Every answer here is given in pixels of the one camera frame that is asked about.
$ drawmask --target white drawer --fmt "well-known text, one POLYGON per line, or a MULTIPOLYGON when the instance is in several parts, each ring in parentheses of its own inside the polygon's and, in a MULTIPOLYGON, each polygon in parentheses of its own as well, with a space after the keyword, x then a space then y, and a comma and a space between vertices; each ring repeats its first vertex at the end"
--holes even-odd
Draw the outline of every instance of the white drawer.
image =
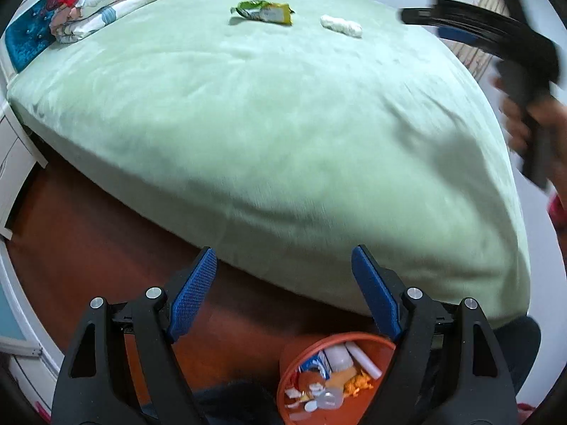
POLYGON ((32 170, 35 158, 20 139, 16 139, 6 161, 0 165, 0 227, 6 225, 13 202, 26 177, 32 170))
POLYGON ((16 133, 5 117, 0 118, 0 164, 6 159, 14 142, 16 142, 16 133))

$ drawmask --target green chip bag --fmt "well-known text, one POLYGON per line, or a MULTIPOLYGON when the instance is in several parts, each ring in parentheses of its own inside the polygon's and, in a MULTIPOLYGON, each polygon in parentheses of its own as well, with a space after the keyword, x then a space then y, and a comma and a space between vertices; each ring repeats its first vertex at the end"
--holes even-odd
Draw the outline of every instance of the green chip bag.
POLYGON ((274 22, 291 25, 293 11, 287 3, 272 3, 265 0, 241 1, 236 8, 230 8, 231 14, 237 12, 252 21, 274 22))

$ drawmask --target snack wrapper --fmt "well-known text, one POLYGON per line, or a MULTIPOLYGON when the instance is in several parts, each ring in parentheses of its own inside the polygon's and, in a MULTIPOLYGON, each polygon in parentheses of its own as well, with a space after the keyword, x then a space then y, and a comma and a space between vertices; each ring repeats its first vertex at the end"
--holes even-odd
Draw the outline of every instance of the snack wrapper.
POLYGON ((313 370, 318 372, 324 380, 331 378, 331 366, 323 350, 307 359, 300 367, 299 372, 313 370))
POLYGON ((274 24, 291 25, 293 11, 287 3, 272 3, 266 0, 241 1, 236 8, 230 8, 230 13, 237 12, 245 19, 274 24))

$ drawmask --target mattress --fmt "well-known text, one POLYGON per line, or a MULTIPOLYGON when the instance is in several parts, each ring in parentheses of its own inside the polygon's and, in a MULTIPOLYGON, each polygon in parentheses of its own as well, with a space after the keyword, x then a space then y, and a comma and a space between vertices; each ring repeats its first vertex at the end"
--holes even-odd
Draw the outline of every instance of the mattress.
POLYGON ((366 244, 434 299, 477 298, 494 326, 524 314, 505 141, 449 49, 371 0, 269 0, 292 27, 234 17, 239 1, 160 0, 55 43, 9 101, 108 193, 266 281, 368 313, 350 272, 366 244))

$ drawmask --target white plastic tube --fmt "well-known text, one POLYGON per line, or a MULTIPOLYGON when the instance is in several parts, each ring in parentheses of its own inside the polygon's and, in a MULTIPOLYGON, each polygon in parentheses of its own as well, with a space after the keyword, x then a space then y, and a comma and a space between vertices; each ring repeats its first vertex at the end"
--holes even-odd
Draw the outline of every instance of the white plastic tube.
POLYGON ((354 342, 345 343, 347 350, 353 355, 353 358, 358 361, 358 364, 368 373, 374 380, 382 377, 382 371, 372 362, 372 360, 361 350, 361 348, 354 342))
POLYGON ((346 21, 340 17, 321 16, 321 25, 333 32, 344 33, 354 38, 362 38, 362 27, 354 21, 346 21))

